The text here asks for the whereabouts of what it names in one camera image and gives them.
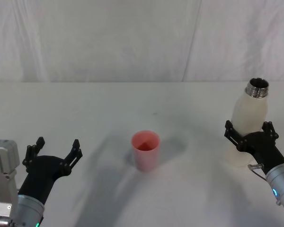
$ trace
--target plastic bottle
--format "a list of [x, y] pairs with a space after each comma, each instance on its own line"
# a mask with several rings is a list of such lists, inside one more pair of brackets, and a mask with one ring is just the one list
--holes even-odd
[[[234, 129], [245, 136], [260, 131], [267, 114], [268, 82], [262, 78], [253, 78], [247, 84], [245, 92], [237, 100], [231, 123]], [[245, 152], [239, 152], [231, 144], [227, 149], [227, 159], [234, 166], [247, 166], [253, 157]]]

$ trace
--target wall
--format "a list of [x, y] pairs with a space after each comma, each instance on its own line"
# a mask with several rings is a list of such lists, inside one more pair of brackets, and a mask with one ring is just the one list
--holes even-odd
[[0, 81], [284, 80], [284, 0], [0, 0]]

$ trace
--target bottle neck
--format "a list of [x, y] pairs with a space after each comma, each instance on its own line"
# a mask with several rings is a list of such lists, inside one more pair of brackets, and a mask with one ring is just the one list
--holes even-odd
[[269, 83], [262, 78], [253, 78], [245, 88], [245, 93], [253, 98], [264, 98], [268, 95]]

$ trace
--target metal bracket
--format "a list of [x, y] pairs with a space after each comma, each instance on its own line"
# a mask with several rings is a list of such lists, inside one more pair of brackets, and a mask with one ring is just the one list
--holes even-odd
[[260, 177], [261, 179], [265, 180], [266, 179], [264, 177], [262, 177], [260, 174], [256, 173], [254, 170], [255, 169], [263, 169], [264, 168], [264, 165], [261, 163], [261, 164], [256, 164], [256, 165], [247, 165], [248, 169], [253, 172], [255, 175], [257, 175], [258, 177]]

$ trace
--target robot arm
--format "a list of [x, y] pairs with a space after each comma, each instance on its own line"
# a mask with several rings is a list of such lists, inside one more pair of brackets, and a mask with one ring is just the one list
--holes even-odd
[[17, 145], [11, 140], [0, 140], [0, 227], [39, 227], [54, 182], [70, 175], [82, 157], [78, 140], [65, 159], [38, 156], [44, 144], [40, 137], [35, 145], [27, 147], [22, 163], [28, 175], [18, 192], [14, 178], [19, 165]]
[[240, 152], [250, 153], [257, 165], [249, 165], [249, 169], [262, 169], [265, 178], [270, 185], [276, 198], [277, 205], [284, 207], [284, 157], [275, 146], [275, 140], [279, 138], [271, 122], [264, 122], [262, 130], [246, 136], [241, 136], [233, 128], [232, 123], [227, 121], [225, 124], [225, 137], [228, 138]]
[[12, 140], [0, 140], [0, 226], [7, 226], [15, 212], [18, 192], [15, 183], [19, 165], [17, 145]]

